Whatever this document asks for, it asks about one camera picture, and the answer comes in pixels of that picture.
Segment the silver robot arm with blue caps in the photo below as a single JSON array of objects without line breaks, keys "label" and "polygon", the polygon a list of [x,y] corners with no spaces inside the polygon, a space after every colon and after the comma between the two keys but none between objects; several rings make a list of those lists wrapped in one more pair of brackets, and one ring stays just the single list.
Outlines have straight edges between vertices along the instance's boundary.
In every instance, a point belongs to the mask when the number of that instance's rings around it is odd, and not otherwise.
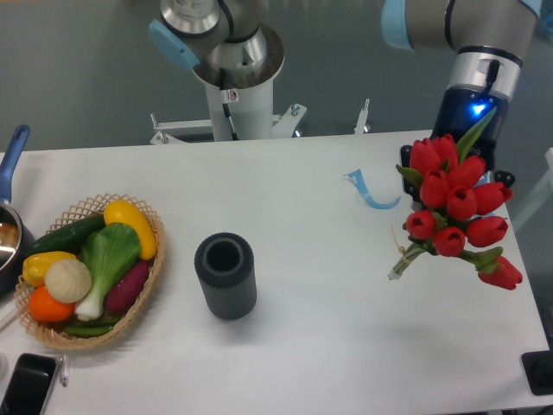
[{"label": "silver robot arm with blue caps", "polygon": [[495,169],[494,152],[542,4],[539,1],[387,1],[385,41],[394,48],[449,48],[456,53],[432,130],[460,140],[495,114],[471,151]]}]

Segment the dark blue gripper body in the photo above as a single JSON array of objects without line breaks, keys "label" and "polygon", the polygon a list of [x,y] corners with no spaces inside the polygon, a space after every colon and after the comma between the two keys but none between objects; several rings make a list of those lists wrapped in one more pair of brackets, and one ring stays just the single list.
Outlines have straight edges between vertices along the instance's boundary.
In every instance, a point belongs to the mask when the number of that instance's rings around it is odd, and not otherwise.
[{"label": "dark blue gripper body", "polygon": [[484,91],[478,92],[461,87],[450,88],[445,92],[430,135],[434,138],[450,134],[455,142],[458,142],[471,127],[493,109],[495,109],[493,117],[468,152],[469,156],[480,156],[486,162],[486,169],[476,182],[477,185],[489,182],[488,172],[495,169],[494,151],[508,113],[508,100]]}]

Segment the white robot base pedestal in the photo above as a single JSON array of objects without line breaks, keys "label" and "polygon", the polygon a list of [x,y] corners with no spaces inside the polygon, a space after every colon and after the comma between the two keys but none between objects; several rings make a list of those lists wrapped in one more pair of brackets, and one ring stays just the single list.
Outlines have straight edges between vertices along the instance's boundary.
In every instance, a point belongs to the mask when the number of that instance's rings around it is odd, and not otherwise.
[{"label": "white robot base pedestal", "polygon": [[204,85],[217,141],[273,136],[273,82],[283,42],[257,1],[162,1],[149,37],[162,56]]}]

